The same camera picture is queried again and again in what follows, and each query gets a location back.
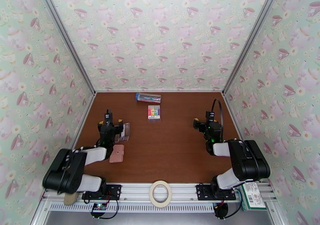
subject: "colored marker set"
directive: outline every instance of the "colored marker set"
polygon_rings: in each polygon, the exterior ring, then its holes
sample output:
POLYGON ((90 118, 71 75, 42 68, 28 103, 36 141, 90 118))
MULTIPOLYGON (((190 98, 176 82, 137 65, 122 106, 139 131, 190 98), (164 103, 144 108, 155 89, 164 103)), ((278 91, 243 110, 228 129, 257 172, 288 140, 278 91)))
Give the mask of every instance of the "colored marker set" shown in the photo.
POLYGON ((160 105, 148 106, 148 121, 160 121, 160 105))
POLYGON ((148 94, 148 93, 136 93, 136 100, 143 101, 143 102, 161 103, 161 95, 148 94))

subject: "transparent box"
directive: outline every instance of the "transparent box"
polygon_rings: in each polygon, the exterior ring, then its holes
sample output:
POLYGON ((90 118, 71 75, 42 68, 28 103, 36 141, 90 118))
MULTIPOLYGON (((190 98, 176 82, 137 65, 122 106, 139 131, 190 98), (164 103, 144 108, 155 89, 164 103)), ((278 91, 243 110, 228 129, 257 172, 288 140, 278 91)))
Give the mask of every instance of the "transparent box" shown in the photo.
POLYGON ((120 141, 128 141, 130 137, 130 123, 123 124, 123 131, 121 134, 116 135, 114 142, 118 143, 120 141))

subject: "vent grille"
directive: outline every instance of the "vent grille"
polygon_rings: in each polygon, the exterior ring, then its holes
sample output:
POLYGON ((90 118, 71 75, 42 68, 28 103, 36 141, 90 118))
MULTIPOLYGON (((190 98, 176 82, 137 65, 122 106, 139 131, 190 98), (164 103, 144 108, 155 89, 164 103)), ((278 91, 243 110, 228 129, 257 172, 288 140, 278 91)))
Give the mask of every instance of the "vent grille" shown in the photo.
MULTIPOLYGON (((63 202, 52 202, 50 211, 73 211, 90 212, 93 203, 84 204, 76 202, 66 206, 63 202)), ((116 203, 109 204, 106 212, 114 212, 117 209, 116 203)), ((119 204, 119 213, 213 213, 212 203, 205 204, 170 204, 165 208, 157 208, 150 203, 119 204)))

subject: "brown tabletop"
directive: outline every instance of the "brown tabletop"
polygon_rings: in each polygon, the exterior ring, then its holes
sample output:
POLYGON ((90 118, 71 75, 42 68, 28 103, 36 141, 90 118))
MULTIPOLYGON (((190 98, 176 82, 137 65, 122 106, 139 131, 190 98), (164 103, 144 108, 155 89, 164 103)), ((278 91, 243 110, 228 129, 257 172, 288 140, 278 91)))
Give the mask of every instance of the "brown tabletop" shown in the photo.
MULTIPOLYGON (((237 138, 237 132, 220 93, 162 92, 161 121, 148 122, 148 105, 135 100, 135 93, 98 93, 90 110, 77 147, 93 146, 99 138, 97 123, 106 109, 113 120, 130 123, 130 138, 124 144, 122 163, 109 160, 85 167, 85 173, 105 177, 107 182, 207 183, 231 167, 229 157, 213 157, 206 152, 203 134, 193 129, 194 118, 205 121, 212 101, 222 101, 224 139, 237 138)), ((216 104, 216 118, 220 114, 216 104)))

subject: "mint green wall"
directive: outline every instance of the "mint green wall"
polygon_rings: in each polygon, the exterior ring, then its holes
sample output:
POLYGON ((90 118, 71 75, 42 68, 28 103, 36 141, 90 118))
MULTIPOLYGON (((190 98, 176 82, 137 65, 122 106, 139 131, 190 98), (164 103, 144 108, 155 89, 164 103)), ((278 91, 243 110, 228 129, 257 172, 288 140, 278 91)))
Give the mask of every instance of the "mint green wall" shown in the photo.
POLYGON ((227 92, 291 224, 320 224, 320 0, 277 0, 227 92))
POLYGON ((0 224, 29 224, 91 93, 42 0, 0 3, 0 224))
POLYGON ((96 90, 222 90, 265 0, 53 0, 96 90))

